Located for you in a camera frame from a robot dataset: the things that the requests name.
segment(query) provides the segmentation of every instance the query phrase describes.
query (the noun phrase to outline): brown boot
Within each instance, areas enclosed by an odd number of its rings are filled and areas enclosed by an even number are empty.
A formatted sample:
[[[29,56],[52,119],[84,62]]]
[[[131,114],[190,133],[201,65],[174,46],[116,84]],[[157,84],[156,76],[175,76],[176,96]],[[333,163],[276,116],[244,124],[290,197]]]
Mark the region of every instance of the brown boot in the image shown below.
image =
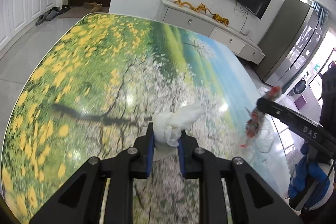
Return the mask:
[[[83,7],[86,9],[93,9],[97,5],[97,2],[84,2]]]
[[[102,4],[96,4],[94,8],[91,9],[90,13],[98,13],[103,11],[103,5]]]

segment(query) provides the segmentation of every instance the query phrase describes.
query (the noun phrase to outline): metal bolt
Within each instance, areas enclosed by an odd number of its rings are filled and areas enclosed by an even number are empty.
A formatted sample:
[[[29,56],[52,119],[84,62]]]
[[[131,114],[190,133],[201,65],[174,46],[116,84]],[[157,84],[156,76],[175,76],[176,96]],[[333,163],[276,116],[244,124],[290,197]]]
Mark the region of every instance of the metal bolt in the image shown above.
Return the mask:
[[[204,152],[205,152],[204,149],[201,148],[201,147],[196,147],[195,148],[195,153],[197,153],[197,154],[203,154]]]
[[[138,150],[135,147],[130,147],[129,149],[127,149],[127,153],[134,155],[138,152]]]
[[[89,158],[89,163],[92,164],[92,165],[95,165],[99,162],[99,158],[97,157],[91,157]]]
[[[236,165],[242,165],[244,163],[244,160],[241,158],[241,157],[235,157],[233,159],[233,162],[236,164]]]

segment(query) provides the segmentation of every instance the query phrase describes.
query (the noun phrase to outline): baseboard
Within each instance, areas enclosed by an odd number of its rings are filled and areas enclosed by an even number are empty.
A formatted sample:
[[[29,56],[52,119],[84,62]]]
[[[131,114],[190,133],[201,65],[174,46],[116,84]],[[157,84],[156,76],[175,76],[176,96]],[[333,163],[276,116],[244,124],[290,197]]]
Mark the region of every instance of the baseboard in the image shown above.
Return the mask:
[[[26,32],[28,32],[32,27],[35,26],[35,22],[38,18],[34,19],[27,26],[25,26],[21,31],[14,35],[11,40],[8,41],[6,45],[0,50],[0,59],[8,52],[8,50],[17,42]]]

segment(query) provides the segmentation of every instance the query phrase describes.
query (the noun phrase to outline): hand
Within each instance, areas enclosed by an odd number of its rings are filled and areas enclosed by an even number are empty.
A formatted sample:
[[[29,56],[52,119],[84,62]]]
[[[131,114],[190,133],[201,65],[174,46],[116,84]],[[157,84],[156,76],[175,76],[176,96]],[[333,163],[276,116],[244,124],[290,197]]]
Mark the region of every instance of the hand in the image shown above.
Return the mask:
[[[327,165],[314,161],[307,165],[306,155],[308,153],[308,144],[304,143],[300,151],[304,156],[295,167],[294,176],[288,187],[288,195],[290,198],[294,198],[298,192],[303,191],[307,175],[311,175],[319,184],[316,188],[316,192],[308,199],[306,204],[310,210],[314,210],[325,204],[333,193],[334,169],[331,171],[329,179],[325,182],[330,171],[331,163]]]

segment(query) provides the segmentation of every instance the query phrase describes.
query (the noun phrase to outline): crumpled white tissue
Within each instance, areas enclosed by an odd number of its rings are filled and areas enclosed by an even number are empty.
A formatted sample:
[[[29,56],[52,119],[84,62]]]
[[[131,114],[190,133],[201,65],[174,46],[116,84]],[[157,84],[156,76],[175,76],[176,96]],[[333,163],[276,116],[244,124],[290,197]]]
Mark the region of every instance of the crumpled white tissue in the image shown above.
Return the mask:
[[[160,160],[173,153],[179,146],[178,140],[182,130],[190,130],[191,125],[204,113],[199,102],[178,109],[175,113],[163,112],[154,114],[154,156],[153,160]]]

